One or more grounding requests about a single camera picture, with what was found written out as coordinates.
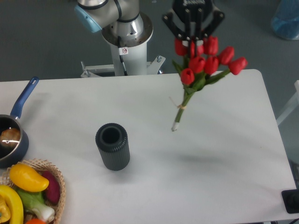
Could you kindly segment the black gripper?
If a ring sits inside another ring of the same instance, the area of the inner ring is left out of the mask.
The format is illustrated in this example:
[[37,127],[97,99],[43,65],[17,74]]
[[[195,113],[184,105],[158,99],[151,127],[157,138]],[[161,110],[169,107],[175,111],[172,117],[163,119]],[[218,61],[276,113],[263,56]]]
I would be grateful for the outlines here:
[[[191,22],[196,22],[195,44],[200,46],[225,18],[219,8],[214,8],[213,0],[174,0],[172,9],[162,16],[162,20],[174,36],[174,48],[179,56],[191,57]],[[210,14],[213,16],[211,21],[202,28]]]

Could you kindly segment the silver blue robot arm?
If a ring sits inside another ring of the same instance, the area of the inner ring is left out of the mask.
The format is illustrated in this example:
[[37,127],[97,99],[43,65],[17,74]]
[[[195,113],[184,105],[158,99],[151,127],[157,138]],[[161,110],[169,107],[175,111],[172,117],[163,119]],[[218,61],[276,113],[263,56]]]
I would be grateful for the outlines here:
[[[153,27],[140,12],[137,0],[79,0],[75,13],[92,33],[102,32],[112,54],[146,55]],[[212,0],[175,0],[162,20],[175,37],[177,55],[203,53],[202,43],[217,29],[225,15]]]

